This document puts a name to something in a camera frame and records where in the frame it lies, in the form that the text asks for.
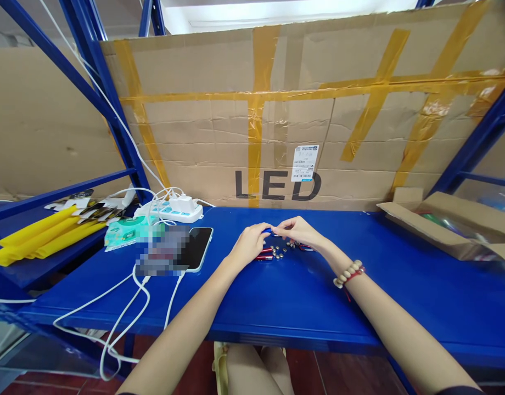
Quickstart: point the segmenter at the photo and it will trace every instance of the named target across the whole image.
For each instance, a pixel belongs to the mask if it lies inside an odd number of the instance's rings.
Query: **blue shelf frame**
[[[0,209],[0,219],[24,212],[33,207],[42,206],[54,200],[61,199],[72,193],[82,191],[97,185],[112,181],[117,178],[129,176],[134,187],[150,189],[143,164],[139,159],[136,149],[124,130],[127,121],[122,111],[119,96],[108,71],[104,55],[100,49],[100,41],[106,40],[103,24],[94,0],[60,0],[64,14],[68,20],[71,32],[84,60],[97,72],[97,82],[108,100],[112,103],[113,110],[107,100],[99,95],[90,84],[73,67],[62,52],[53,44],[46,34],[33,21],[17,0],[0,0],[0,6],[13,18],[13,20],[28,34],[28,36],[41,48],[64,75],[80,90],[80,92],[94,105],[106,118],[108,126],[115,139],[115,143],[126,167],[124,171],[107,174],[93,180],[75,184],[70,187],[52,191],[40,196],[21,201],[9,207]],[[150,200],[150,194],[138,191],[141,202]]]
[[[453,194],[465,179],[505,187],[505,179],[474,174],[474,168],[505,132],[505,89],[490,107],[461,150],[454,157],[430,193]]]
[[[150,22],[154,27],[154,35],[166,36],[160,0],[144,0],[141,24],[139,25],[139,37],[148,37]]]

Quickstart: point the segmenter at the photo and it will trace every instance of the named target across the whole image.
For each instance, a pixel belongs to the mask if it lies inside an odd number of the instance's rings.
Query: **smartphone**
[[[179,264],[188,265],[187,273],[196,273],[201,270],[209,243],[212,240],[212,228],[192,228],[189,242],[181,251]]]

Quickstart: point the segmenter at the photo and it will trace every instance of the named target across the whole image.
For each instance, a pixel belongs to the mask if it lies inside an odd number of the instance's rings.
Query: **white charger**
[[[171,197],[169,199],[169,202],[170,207],[172,207],[174,211],[192,214],[194,211],[196,211],[197,208],[197,204],[194,202],[194,200],[192,200],[190,196],[187,196],[184,193],[182,193],[179,197]]]

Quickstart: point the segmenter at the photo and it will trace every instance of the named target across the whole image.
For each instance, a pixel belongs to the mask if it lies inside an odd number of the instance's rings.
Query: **cardboard box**
[[[217,206],[376,210],[396,187],[429,191],[502,92],[505,1],[101,46],[166,186]],[[319,146],[314,182],[292,180],[303,145]]]
[[[80,70],[73,54],[63,53]],[[0,199],[21,200],[122,169],[101,114],[44,52],[0,48]],[[129,183],[123,177],[99,185],[93,196]]]
[[[377,205],[387,218],[429,241],[460,261],[481,260],[494,252],[505,260],[505,213],[477,202],[436,192],[423,200],[420,188],[397,188],[393,202]],[[476,230],[489,241],[466,239],[416,212],[446,216]]]

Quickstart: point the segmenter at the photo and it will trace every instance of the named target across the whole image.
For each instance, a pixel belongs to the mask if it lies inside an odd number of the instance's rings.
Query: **yellow plastic tube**
[[[14,262],[16,261],[12,260],[11,258],[0,258],[0,266],[9,266]]]
[[[61,236],[66,229],[75,225],[79,219],[80,218],[78,216],[66,218],[55,226],[52,226],[51,228],[44,230],[42,233],[31,237],[28,241],[20,245],[14,245],[14,252],[11,253],[9,257],[18,261],[29,254],[33,254],[38,248]]]
[[[32,223],[31,225],[22,228],[15,233],[11,233],[9,236],[0,240],[0,245],[2,247],[7,247],[11,245],[20,245],[30,240],[34,236],[38,235],[39,233],[42,233],[45,230],[48,230],[49,228],[59,224],[66,218],[71,217],[71,214],[75,210],[77,210],[77,207],[71,206],[70,208],[61,210],[58,213],[52,214],[49,217],[46,217],[44,219],[41,219],[40,221]]]
[[[92,222],[85,223],[79,226],[77,229],[74,229],[56,238],[55,240],[49,242],[48,244],[40,247],[35,252],[35,256],[40,259],[47,258],[48,256],[56,252],[59,252],[60,250],[63,250],[64,248],[69,247],[72,244],[75,244],[76,242],[84,239],[85,237],[91,235],[92,233],[101,230],[105,226],[106,221],[99,223],[92,223]]]
[[[4,247],[0,249],[0,266],[9,266],[13,262],[15,262],[15,259],[11,258],[11,254],[13,254],[14,248],[13,247]]]

